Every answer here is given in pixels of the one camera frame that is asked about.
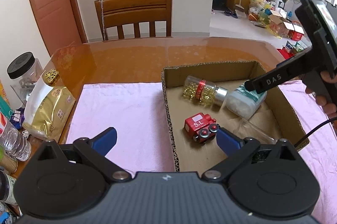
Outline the person right hand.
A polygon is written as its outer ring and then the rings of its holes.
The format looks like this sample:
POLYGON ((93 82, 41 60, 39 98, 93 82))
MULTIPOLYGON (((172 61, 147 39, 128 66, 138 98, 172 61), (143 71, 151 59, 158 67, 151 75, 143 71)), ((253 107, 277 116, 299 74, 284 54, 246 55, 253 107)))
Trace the person right hand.
MULTIPOLYGON (((336 83, 336 76, 331 78, 327 71, 321 72, 322 79, 327 82, 334 84, 336 83)), ((328 103, 327 99, 323 96, 316 96, 315 97, 316 104, 322 107, 322 110, 327 115, 329 119, 336 117, 336 105, 333 103, 328 103)))

